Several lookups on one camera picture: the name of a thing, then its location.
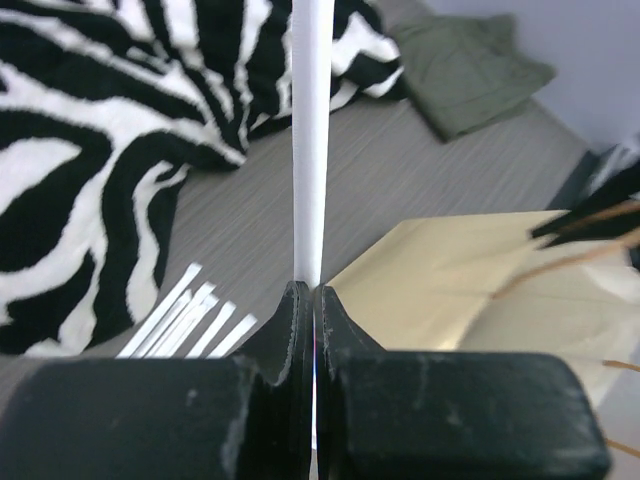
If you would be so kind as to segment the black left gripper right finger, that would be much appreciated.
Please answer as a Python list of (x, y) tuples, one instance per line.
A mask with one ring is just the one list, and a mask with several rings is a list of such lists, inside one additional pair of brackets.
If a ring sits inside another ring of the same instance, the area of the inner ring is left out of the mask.
[(322, 479), (602, 479), (577, 376), (537, 353), (389, 351), (336, 291), (315, 304)]

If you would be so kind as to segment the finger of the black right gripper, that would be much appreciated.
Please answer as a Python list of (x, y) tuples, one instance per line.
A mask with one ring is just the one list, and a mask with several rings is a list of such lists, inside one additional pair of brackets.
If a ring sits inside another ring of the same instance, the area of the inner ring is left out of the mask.
[(544, 245), (614, 240), (639, 227), (639, 161), (624, 168), (568, 212), (540, 224), (529, 232), (532, 239), (552, 236)]

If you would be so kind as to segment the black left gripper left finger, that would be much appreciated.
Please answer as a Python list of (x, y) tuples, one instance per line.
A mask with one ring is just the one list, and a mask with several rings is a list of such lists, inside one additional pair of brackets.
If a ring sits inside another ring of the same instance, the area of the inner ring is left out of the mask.
[(273, 316), (221, 359), (52, 363), (1, 418), (5, 479), (305, 479), (312, 299), (287, 285)]

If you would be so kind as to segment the brown paper takeout bag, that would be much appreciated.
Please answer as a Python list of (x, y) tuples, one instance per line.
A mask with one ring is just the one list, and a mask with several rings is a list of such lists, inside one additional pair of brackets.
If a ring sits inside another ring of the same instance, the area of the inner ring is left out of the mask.
[(598, 405), (637, 371), (639, 227), (544, 248), (529, 232), (568, 211), (399, 223), (331, 281), (347, 314), (390, 350), (549, 353)]

